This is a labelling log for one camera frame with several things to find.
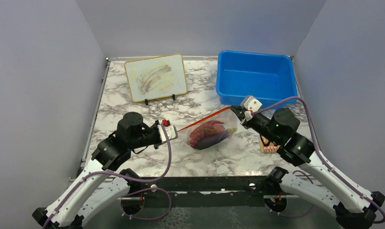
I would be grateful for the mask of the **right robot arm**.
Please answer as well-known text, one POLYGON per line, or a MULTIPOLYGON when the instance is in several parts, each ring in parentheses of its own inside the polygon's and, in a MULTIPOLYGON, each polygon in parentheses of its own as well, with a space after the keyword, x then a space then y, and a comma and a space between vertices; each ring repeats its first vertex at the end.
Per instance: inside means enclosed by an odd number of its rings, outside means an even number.
POLYGON ((381 208, 385 196, 361 187, 334 167, 317 145, 298 133, 300 121, 290 109, 279 108, 271 118, 261 114, 257 104, 232 106, 231 110, 243 127, 278 145, 282 159, 321 183, 319 187, 276 167, 265 181, 269 193, 283 191, 305 199, 335 217, 344 229, 368 229, 385 222, 381 208))

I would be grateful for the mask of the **purple eggplant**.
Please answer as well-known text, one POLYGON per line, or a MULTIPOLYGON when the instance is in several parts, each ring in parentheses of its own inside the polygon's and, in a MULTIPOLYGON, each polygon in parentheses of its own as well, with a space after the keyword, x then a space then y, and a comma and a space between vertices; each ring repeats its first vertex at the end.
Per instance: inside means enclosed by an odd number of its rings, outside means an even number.
POLYGON ((212 147, 223 140, 225 140, 228 137, 231 137, 235 132, 237 131, 237 128, 228 128, 224 131, 221 131, 217 134, 206 136, 199 140, 194 146, 194 149, 203 150, 207 149, 209 147, 212 147))

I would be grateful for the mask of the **clear zip top bag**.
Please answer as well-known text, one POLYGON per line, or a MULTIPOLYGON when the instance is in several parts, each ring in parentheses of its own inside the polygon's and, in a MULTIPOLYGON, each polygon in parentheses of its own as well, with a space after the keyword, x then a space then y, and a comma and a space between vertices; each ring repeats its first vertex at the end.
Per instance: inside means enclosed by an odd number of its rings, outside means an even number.
POLYGON ((222 108, 177 131, 181 142, 194 150, 205 150, 227 142, 237 131, 231 107, 222 108))

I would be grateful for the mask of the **red grape bunch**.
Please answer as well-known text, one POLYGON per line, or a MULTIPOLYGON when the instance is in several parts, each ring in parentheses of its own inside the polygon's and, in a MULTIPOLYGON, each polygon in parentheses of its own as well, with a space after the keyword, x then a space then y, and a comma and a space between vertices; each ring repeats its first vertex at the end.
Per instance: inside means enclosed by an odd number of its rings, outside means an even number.
POLYGON ((193 148, 193 146, 202 138, 210 135, 217 134, 221 131, 224 131, 224 122, 219 120, 211 120, 205 122, 195 129, 193 129, 189 133, 189 139, 187 140, 187 144, 193 148))

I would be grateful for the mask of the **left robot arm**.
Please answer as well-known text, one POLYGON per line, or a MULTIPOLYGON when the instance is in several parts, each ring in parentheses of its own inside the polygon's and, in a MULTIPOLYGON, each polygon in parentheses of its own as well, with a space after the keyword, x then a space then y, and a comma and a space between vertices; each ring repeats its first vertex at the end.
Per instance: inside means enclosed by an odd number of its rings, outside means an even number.
POLYGON ((168 120, 148 126, 141 114, 126 113, 117 129, 98 144, 75 181, 48 207, 35 209, 32 217, 44 229, 82 229, 115 199, 139 192, 144 180, 136 173, 116 173, 135 149, 157 149, 175 138, 177 130, 168 120))

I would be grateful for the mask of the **blue plastic bin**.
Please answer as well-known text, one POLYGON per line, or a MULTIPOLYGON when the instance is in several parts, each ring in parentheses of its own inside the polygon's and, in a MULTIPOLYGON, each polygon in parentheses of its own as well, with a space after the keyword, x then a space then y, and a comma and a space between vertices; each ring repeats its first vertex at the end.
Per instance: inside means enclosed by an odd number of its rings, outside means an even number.
POLYGON ((216 92, 223 105, 240 105, 252 95, 267 107, 297 96, 292 59, 280 54, 221 51, 216 92))

